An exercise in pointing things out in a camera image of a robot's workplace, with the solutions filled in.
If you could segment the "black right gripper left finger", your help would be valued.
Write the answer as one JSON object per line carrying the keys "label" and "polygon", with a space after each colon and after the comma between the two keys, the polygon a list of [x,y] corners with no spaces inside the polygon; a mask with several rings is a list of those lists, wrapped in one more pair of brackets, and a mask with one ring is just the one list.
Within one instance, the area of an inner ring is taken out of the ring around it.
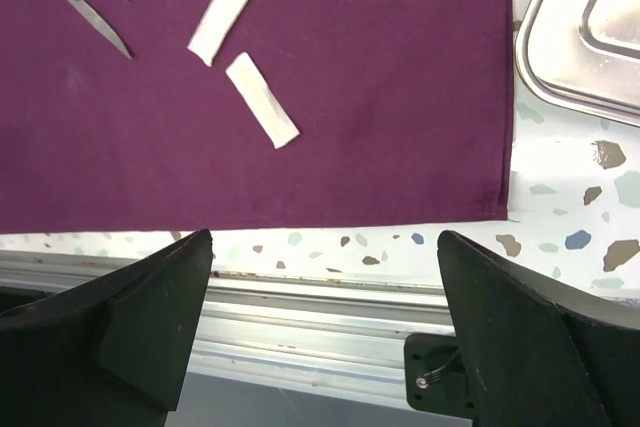
{"label": "black right gripper left finger", "polygon": [[2,287],[2,425],[164,425],[211,264],[200,230],[64,292]]}

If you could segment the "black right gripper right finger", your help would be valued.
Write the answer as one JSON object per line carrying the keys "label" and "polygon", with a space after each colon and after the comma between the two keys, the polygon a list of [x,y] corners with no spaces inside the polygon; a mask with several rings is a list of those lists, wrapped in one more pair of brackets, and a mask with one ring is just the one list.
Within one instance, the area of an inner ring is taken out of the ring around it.
{"label": "black right gripper right finger", "polygon": [[638,425],[638,308],[454,231],[437,256],[479,425]]}

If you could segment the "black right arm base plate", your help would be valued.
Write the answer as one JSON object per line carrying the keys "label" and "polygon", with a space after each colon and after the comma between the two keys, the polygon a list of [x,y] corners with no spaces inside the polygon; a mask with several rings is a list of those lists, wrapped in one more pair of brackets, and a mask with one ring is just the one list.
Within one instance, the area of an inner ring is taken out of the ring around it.
{"label": "black right arm base plate", "polygon": [[473,420],[476,416],[456,337],[412,333],[404,342],[406,400],[420,412]]}

